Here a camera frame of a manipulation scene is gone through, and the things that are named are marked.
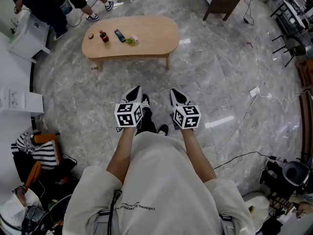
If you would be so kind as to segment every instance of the black chair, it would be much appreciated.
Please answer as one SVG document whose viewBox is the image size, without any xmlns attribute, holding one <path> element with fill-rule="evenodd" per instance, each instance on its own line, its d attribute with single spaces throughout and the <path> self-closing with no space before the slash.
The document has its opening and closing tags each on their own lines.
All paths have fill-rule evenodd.
<svg viewBox="0 0 313 235">
<path fill-rule="evenodd" d="M 306 46 L 301 42 L 299 38 L 293 35 L 280 35 L 279 37 L 275 38 L 272 40 L 274 42 L 276 39 L 282 37 L 285 42 L 285 46 L 279 48 L 278 50 L 274 51 L 276 53 L 277 51 L 286 48 L 287 50 L 284 51 L 286 53 L 289 51 L 291 55 L 291 59 L 288 61 L 288 63 L 285 65 L 285 67 L 290 63 L 290 61 L 295 57 L 295 56 L 302 56 L 307 54 Z"/>
</svg>

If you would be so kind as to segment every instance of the black and white marker cube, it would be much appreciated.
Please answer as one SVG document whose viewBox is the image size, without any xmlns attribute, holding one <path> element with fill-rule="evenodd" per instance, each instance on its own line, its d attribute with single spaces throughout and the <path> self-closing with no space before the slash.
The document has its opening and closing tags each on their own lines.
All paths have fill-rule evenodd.
<svg viewBox="0 0 313 235">
<path fill-rule="evenodd" d="M 172 108 L 174 121 L 181 129 L 197 128 L 200 123 L 201 112 L 198 105 L 176 106 Z"/>
<path fill-rule="evenodd" d="M 141 103 L 116 104 L 114 115 L 118 127 L 136 127 L 142 119 Z"/>
</svg>

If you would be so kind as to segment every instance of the white shirt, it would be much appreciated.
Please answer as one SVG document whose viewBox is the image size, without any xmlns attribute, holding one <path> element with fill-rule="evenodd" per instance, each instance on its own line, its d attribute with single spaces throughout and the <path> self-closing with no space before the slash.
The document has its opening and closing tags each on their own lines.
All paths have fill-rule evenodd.
<svg viewBox="0 0 313 235">
<path fill-rule="evenodd" d="M 236 234 L 255 234 L 232 181 L 203 183 L 181 142 L 143 132 L 134 137 L 123 186 L 100 167 L 85 169 L 68 205 L 63 235 L 89 235 L 91 216 L 109 207 L 115 189 L 122 190 L 114 206 L 122 235 L 222 235 L 219 214 L 233 217 Z"/>
</svg>

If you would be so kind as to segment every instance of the electrical outlet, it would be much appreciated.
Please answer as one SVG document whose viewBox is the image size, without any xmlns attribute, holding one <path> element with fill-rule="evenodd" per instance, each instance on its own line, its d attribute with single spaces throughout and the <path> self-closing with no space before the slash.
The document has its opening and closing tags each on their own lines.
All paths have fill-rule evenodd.
<svg viewBox="0 0 313 235">
<path fill-rule="evenodd" d="M 258 93 L 260 93 L 260 88 L 259 88 L 259 86 L 255 87 L 254 89 L 252 89 L 252 90 L 250 91 L 250 96 L 251 96 L 251 97 L 255 97 Z"/>
</svg>

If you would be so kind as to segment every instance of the gray marble tile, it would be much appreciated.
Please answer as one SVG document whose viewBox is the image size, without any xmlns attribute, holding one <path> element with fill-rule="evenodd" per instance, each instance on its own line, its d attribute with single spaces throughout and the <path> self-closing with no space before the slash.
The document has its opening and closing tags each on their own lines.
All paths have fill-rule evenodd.
<svg viewBox="0 0 313 235">
<path fill-rule="evenodd" d="M 81 23 L 69 27 L 59 41 L 53 41 L 51 32 L 47 41 L 51 53 L 37 56 L 34 91 L 44 96 L 45 108 L 45 114 L 37 119 L 39 127 L 61 133 L 61 150 L 77 159 L 73 172 L 79 177 L 85 167 L 106 167 L 110 161 L 121 135 L 116 131 L 115 103 L 132 86 L 141 85 L 149 95 L 156 127 L 166 123 L 169 136 L 182 140 L 169 117 L 168 93 L 175 87 L 200 107 L 202 118 L 195 134 L 209 161 L 213 162 L 240 124 L 217 155 L 214 167 L 250 151 L 288 160 L 299 157 L 302 122 L 298 100 L 287 103 L 273 99 L 291 101 L 301 93 L 301 85 L 294 62 L 284 67 L 290 55 L 272 54 L 283 41 L 272 42 L 281 32 L 275 19 L 269 17 L 273 7 L 268 5 L 271 3 L 257 0 L 251 3 L 255 19 L 251 26 L 242 19 L 247 9 L 244 0 L 227 21 L 219 14 L 210 14 L 203 21 L 205 0 L 127 0 L 110 12 L 97 1 L 92 8 L 100 19 L 150 14 L 172 18 L 179 27 L 181 42 L 170 55 L 170 70 L 166 70 L 164 58 L 112 60 L 103 63 L 102 72 L 91 70 L 94 64 L 82 54 L 81 43 L 93 23 L 83 15 Z M 81 15 L 74 9 L 67 16 L 68 23 L 78 24 Z M 270 94 L 271 99 L 259 96 L 251 106 L 255 98 L 249 91 L 255 86 L 261 86 L 260 94 Z M 232 119 L 210 126 L 226 117 Z M 257 180 L 264 160 L 256 154 L 246 155 L 216 173 L 234 180 L 245 194 L 259 189 Z"/>
</svg>

